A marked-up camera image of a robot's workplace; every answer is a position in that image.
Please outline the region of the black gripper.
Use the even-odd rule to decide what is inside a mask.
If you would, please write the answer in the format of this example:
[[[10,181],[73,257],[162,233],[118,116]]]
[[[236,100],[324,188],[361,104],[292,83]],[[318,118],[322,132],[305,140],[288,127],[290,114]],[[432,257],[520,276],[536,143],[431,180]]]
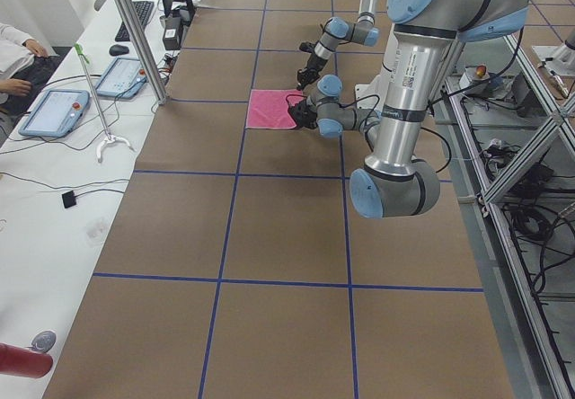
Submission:
[[[297,90],[304,90],[308,85],[317,80],[327,64],[328,60],[321,58],[314,53],[310,55],[304,69],[297,71]]]
[[[306,100],[289,105],[287,112],[295,123],[295,129],[317,128],[317,113],[313,107],[307,104]]]

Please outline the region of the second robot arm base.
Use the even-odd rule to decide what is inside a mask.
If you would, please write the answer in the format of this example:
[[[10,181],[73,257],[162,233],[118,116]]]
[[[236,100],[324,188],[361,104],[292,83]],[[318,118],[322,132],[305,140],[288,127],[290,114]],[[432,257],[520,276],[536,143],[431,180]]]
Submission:
[[[574,77],[574,31],[560,46],[533,46],[532,50],[548,75]]]

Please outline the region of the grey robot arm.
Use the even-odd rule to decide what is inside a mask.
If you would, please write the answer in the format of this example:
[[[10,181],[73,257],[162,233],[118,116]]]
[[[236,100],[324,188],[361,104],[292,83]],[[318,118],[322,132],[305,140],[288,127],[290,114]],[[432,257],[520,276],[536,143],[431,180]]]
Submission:
[[[455,41],[496,39],[526,22],[528,0],[387,0],[393,28],[376,83],[375,104],[359,109],[341,103],[341,80],[323,68],[345,42],[372,46],[377,0],[360,0],[358,18],[333,17],[316,43],[302,50],[310,57],[297,74],[306,97],[289,107],[298,128],[317,129],[324,137],[346,130],[361,132],[371,151],[349,181],[355,210],[363,217],[406,217],[430,210],[440,183],[436,172],[414,155],[441,60]]]
[[[305,66],[297,70],[296,88],[304,89],[318,81],[322,71],[341,44],[352,43],[367,47],[376,45],[380,31],[376,27],[378,0],[359,0],[354,22],[338,16],[329,18],[316,42],[302,42],[299,49],[309,54]]]

